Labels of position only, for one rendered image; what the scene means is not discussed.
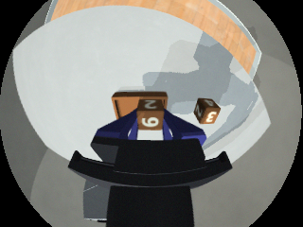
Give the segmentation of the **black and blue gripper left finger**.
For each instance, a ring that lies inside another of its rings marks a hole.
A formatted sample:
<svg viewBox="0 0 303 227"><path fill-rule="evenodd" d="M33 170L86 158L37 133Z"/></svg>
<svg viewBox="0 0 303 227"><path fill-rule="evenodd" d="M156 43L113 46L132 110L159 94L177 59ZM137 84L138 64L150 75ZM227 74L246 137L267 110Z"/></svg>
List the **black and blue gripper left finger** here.
<svg viewBox="0 0 303 227"><path fill-rule="evenodd" d="M137 108L119 119L99 128L95 136L115 137L118 139L137 140ZM129 134L129 131L130 134ZM129 134L129 136L128 136Z"/></svg>

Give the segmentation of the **brown wooden number cube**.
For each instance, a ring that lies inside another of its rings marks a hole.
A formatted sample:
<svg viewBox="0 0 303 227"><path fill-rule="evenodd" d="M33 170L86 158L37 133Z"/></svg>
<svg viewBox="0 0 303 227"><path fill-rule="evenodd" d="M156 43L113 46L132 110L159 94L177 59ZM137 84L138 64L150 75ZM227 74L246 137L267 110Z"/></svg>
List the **brown wooden number cube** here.
<svg viewBox="0 0 303 227"><path fill-rule="evenodd" d="M136 115L140 131L161 131L164 119L162 99L139 99Z"/></svg>
<svg viewBox="0 0 303 227"><path fill-rule="evenodd" d="M194 114L200 124L214 124L221 108L210 98L198 98Z"/></svg>

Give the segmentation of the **brown wooden tray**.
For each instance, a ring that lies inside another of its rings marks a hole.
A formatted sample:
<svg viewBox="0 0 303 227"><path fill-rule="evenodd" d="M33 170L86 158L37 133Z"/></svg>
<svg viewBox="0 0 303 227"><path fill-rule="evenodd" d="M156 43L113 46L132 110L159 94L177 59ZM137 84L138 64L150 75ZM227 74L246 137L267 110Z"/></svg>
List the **brown wooden tray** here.
<svg viewBox="0 0 303 227"><path fill-rule="evenodd" d="M167 92L116 92L112 96L116 119L136 109L139 99L162 99L163 107L167 109Z"/></svg>

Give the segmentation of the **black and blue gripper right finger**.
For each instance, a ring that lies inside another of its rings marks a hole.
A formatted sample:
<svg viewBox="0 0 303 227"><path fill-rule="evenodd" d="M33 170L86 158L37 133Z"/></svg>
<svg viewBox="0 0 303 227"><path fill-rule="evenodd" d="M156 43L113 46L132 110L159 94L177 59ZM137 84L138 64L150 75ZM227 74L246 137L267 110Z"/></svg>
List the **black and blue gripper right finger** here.
<svg viewBox="0 0 303 227"><path fill-rule="evenodd" d="M172 136L169 130L172 132ZM206 140L206 135L203 129L170 113L165 108L162 132L163 140L197 138L199 139L201 146Z"/></svg>

